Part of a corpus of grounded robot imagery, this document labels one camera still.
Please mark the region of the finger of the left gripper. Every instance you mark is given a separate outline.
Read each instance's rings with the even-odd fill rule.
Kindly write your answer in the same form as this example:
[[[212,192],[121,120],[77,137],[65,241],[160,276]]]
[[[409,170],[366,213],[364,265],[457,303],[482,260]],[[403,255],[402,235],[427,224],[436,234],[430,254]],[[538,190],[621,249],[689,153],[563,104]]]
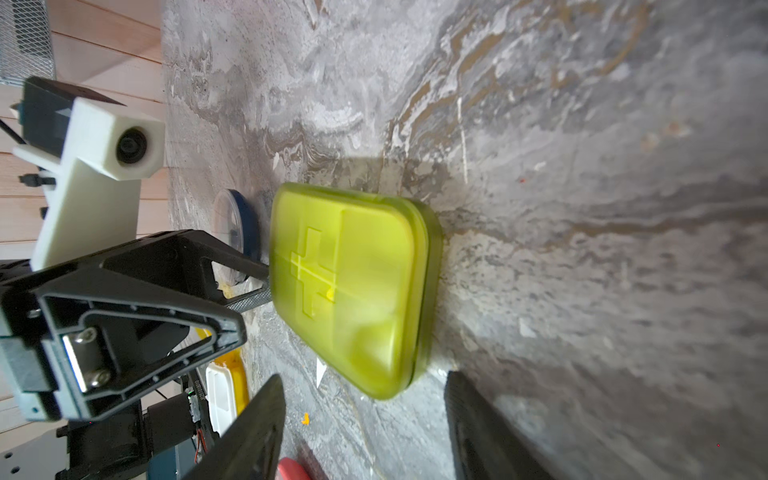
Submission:
[[[269,267],[202,230],[144,237],[110,251],[101,266],[240,313],[271,300]]]
[[[246,339],[240,313],[102,266],[78,268],[41,296],[54,307],[88,303],[61,323],[62,340],[85,400],[119,399],[120,410]]]

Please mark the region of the green lid white pillbox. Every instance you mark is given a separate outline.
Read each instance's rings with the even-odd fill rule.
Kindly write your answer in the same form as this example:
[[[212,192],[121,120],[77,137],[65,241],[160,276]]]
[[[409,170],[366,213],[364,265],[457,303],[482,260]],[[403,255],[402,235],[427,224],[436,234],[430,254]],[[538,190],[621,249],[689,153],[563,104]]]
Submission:
[[[276,312],[362,393],[391,399],[426,369],[442,249],[421,201],[284,183],[269,241]]]

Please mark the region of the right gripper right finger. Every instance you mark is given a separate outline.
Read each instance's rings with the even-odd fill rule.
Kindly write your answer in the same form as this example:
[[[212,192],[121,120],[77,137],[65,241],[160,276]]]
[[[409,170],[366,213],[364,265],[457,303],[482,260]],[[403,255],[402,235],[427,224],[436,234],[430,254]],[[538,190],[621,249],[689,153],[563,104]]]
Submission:
[[[550,479],[466,375],[450,371],[444,401],[458,479]]]

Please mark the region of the yellow lid white pillbox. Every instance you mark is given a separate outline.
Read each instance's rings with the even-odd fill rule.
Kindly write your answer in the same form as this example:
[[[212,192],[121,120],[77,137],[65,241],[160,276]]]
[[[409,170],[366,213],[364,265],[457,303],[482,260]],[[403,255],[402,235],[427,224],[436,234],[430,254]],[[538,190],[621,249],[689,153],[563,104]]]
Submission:
[[[192,420],[202,445],[223,436],[249,403],[246,370],[240,349],[225,353],[209,363],[203,376],[190,374],[188,391]]]

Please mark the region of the round dark blue pillbox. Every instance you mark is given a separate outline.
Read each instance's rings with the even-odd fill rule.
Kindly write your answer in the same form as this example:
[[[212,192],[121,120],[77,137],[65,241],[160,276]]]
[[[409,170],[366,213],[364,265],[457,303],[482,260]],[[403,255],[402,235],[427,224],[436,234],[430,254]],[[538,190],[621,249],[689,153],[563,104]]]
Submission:
[[[256,213],[237,190],[220,191],[211,214],[211,234],[254,261],[261,260],[261,236]]]

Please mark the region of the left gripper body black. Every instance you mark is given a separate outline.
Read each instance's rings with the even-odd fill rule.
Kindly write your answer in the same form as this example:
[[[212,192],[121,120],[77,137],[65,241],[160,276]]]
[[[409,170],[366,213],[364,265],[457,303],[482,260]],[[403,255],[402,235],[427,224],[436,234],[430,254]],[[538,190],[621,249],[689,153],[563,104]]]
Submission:
[[[86,310],[84,300],[60,307],[41,295],[78,270],[73,263],[34,272],[28,260],[1,263],[1,372],[24,419],[93,422],[120,410],[120,400],[85,400],[62,340],[61,323]]]

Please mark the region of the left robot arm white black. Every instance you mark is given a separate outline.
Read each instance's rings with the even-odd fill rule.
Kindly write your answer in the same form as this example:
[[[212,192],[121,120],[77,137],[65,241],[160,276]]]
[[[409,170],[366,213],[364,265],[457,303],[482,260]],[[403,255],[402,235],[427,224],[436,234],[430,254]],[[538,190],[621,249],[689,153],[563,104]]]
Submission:
[[[266,280],[268,267],[201,230],[168,231],[42,270],[1,264],[1,371],[30,421],[59,422],[69,464],[62,479],[128,479],[150,459],[215,433],[174,398],[144,412],[142,398],[246,340],[242,315],[267,286],[227,298],[215,265]]]

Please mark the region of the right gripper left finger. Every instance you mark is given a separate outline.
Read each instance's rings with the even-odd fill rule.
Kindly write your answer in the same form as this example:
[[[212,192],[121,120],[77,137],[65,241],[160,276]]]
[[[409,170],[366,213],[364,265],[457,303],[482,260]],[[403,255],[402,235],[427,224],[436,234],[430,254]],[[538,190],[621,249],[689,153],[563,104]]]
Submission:
[[[286,419],[281,376],[272,375],[187,479],[274,479]]]

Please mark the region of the pink pillbox clear lid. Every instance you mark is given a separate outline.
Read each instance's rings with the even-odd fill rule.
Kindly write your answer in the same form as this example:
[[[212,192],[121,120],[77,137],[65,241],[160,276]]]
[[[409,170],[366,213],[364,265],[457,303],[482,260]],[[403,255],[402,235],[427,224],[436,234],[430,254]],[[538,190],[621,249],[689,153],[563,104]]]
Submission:
[[[282,458],[277,465],[276,480],[311,480],[307,471],[295,460]]]

